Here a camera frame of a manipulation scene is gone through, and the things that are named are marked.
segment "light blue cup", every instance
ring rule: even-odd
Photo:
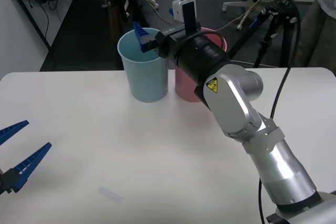
[[[159,31],[144,29],[153,36]],[[154,50],[143,53],[134,30],[120,38],[118,53],[134,98],[141,102],[156,102],[167,94],[168,60],[160,58]]]

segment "cable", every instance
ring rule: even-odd
[[[50,9],[50,10],[56,10],[56,9],[57,9],[57,5],[58,5],[58,0],[56,0],[56,4],[54,4],[53,1],[50,1],[50,0],[48,1],[48,6],[49,6],[49,9]]]
[[[240,60],[230,60],[230,62],[243,63],[243,64],[254,66],[254,63],[240,61]],[[275,67],[275,66],[263,65],[263,64],[260,64],[259,66],[266,67],[266,68],[278,68],[278,67]]]
[[[162,21],[166,22],[166,23],[169,24],[169,25],[173,25],[173,24],[174,24],[173,22],[170,22],[169,20],[167,20],[167,19],[165,19],[164,17],[162,17],[161,14],[158,12],[158,10],[155,9],[155,7],[152,5],[152,3],[151,3],[149,0],[147,0],[147,2],[152,6],[152,8],[154,9],[154,11],[156,12],[156,14],[158,15],[158,17],[159,17]]]
[[[225,24],[224,26],[222,26],[221,28],[217,29],[216,31],[225,29],[226,27],[228,27],[230,24],[232,24],[234,21],[241,19],[242,17],[244,17],[248,12],[250,12],[261,0],[258,0],[257,2],[255,2],[246,12],[244,12],[243,14],[241,14],[239,17],[231,20],[229,23]]]
[[[49,2],[51,2],[52,3],[52,5],[54,6],[54,8],[52,9],[52,8],[50,8],[50,4],[49,4]],[[58,13],[58,11],[57,11],[57,6],[55,6],[54,5],[54,3],[53,3],[53,1],[49,1],[48,2],[48,6],[49,6],[49,9],[50,10],[55,10],[56,11],[56,14],[57,14],[57,17],[58,17],[58,20],[61,22],[61,24],[62,24],[62,20],[61,20],[61,18],[59,17],[59,13]]]
[[[178,66],[179,65],[179,53],[180,51],[191,41],[193,40],[194,38],[197,38],[199,36],[202,36],[202,35],[206,35],[206,34],[215,34],[217,35],[219,38],[220,38],[220,41],[221,41],[221,48],[223,48],[225,42],[224,42],[224,38],[222,37],[222,35],[217,32],[217,31],[198,31],[197,33],[195,34],[192,34],[186,38],[184,38],[180,43],[178,43],[174,48],[173,48],[173,57],[176,58],[176,65]]]
[[[62,22],[61,18],[59,17],[59,13],[58,13],[57,9],[56,9],[55,11],[56,11],[56,14],[57,14],[58,20],[59,20],[59,21],[61,22],[61,24],[62,24],[63,22]]]
[[[44,8],[42,7],[42,4],[40,4],[40,6],[41,6],[42,10],[44,11],[44,13],[46,14],[46,16],[47,16],[47,20],[48,20],[46,33],[45,33],[45,35],[44,35],[44,38],[47,39],[47,32],[48,32],[48,28],[49,28],[49,17],[48,17],[47,12],[46,12],[46,11],[44,10]]]
[[[259,186],[258,186],[259,213],[260,213],[261,223],[265,224],[264,213],[262,212],[262,205],[261,205],[261,186],[262,186],[261,179],[259,179]]]

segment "white wall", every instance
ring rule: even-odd
[[[41,7],[31,0],[31,9],[28,0],[23,0],[32,14],[37,25],[45,33],[47,18]],[[60,0],[58,13],[64,19],[72,0]],[[43,5],[49,16],[47,40],[51,45],[61,25],[56,11],[49,10]],[[11,72],[39,71],[48,50],[34,30],[16,0],[0,0],[0,80]]]

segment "black cable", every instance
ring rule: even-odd
[[[295,11],[295,16],[297,18],[297,33],[296,33],[296,38],[295,38],[295,44],[294,44],[294,50],[293,50],[293,55],[290,59],[290,62],[288,64],[288,68],[284,74],[284,77],[282,78],[282,81],[280,83],[280,86],[278,88],[278,91],[277,91],[277,94],[275,96],[275,99],[274,99],[274,102],[273,102],[273,106],[272,106],[272,110],[271,110],[271,115],[270,115],[270,118],[274,118],[274,114],[275,114],[275,109],[277,107],[277,104],[278,104],[278,101],[279,101],[279,98],[280,98],[280,94],[281,94],[281,91],[284,87],[284,84],[286,82],[286,79],[288,77],[288,74],[292,68],[292,65],[294,63],[294,59],[295,59],[295,56],[297,54],[297,51],[298,51],[298,47],[299,47],[299,41],[300,41],[300,36],[301,36],[301,17],[300,17],[300,12],[297,8],[297,6],[295,5],[294,1],[293,0],[287,0],[291,6],[294,8],[294,11]],[[264,220],[264,214],[262,212],[262,204],[261,204],[261,186],[262,186],[262,183],[261,183],[261,180],[259,179],[259,188],[258,188],[258,204],[259,204],[259,213],[260,213],[260,218],[261,218],[261,223],[262,224],[265,224],[265,220]]]
[[[174,49],[173,49],[173,57],[176,58],[176,65],[178,66],[178,56],[179,56],[179,53],[180,51],[191,41],[193,40],[194,38],[197,38],[199,36],[202,36],[202,35],[206,35],[206,34],[215,34],[217,35],[219,38],[220,38],[220,41],[221,41],[221,48],[223,48],[225,42],[224,42],[224,38],[222,37],[222,35],[217,32],[217,31],[199,31],[195,34],[192,34],[192,35],[189,35],[188,37],[184,38],[180,43],[178,43]]]
[[[280,83],[280,86],[279,86],[279,89],[277,91],[277,94],[275,96],[275,99],[274,99],[274,103],[273,103],[273,106],[272,106],[272,110],[271,110],[271,116],[270,118],[273,119],[274,117],[274,113],[275,113],[275,109],[276,109],[276,106],[278,104],[278,101],[279,101],[279,97],[280,97],[280,94],[281,94],[281,91],[282,91],[282,88],[284,87],[284,84],[286,82],[286,79],[288,77],[288,74],[290,72],[290,69],[292,67],[292,64],[293,64],[293,61],[295,59],[295,56],[297,54],[297,51],[298,51],[298,47],[299,47],[299,41],[300,41],[300,36],[301,36],[301,17],[300,17],[300,12],[296,6],[296,4],[294,3],[293,0],[287,0],[291,6],[294,8],[294,11],[295,11],[295,16],[297,18],[297,32],[296,32],[296,39],[295,39],[295,44],[294,44],[294,50],[293,50],[293,55],[291,57],[291,60],[289,62],[289,65],[288,65],[288,68],[285,72],[285,75]]]
[[[56,4],[54,4],[53,1],[51,1],[51,0],[48,1],[48,6],[49,6],[49,9],[50,9],[50,10],[56,10],[56,9],[57,9],[57,5],[58,5],[58,0],[56,0]]]
[[[258,204],[259,204],[259,213],[261,218],[261,223],[265,224],[264,214],[262,212],[262,205],[261,205],[261,179],[259,179],[259,186],[258,186]]]
[[[56,14],[57,14],[58,20],[59,20],[59,21],[61,22],[61,24],[62,24],[63,22],[62,22],[61,18],[59,17],[59,13],[58,13],[57,9],[56,9],[55,11],[56,11]]]
[[[47,32],[48,32],[48,28],[49,28],[49,17],[48,17],[47,12],[46,12],[46,11],[44,10],[44,8],[42,7],[42,4],[40,4],[40,6],[41,6],[42,10],[44,11],[44,13],[46,14],[46,16],[47,16],[47,20],[48,20],[46,33],[45,33],[45,35],[44,35],[44,38],[47,39]]]
[[[50,3],[49,3],[49,2],[52,3],[52,5],[54,6],[54,8],[50,8]],[[62,24],[62,20],[61,20],[61,18],[59,17],[59,13],[58,13],[58,11],[57,11],[57,2],[58,2],[58,0],[56,1],[56,5],[54,5],[53,1],[48,1],[48,6],[49,6],[49,9],[50,9],[50,10],[55,10],[55,11],[56,11],[58,20],[59,20],[59,21],[61,22],[61,24]]]

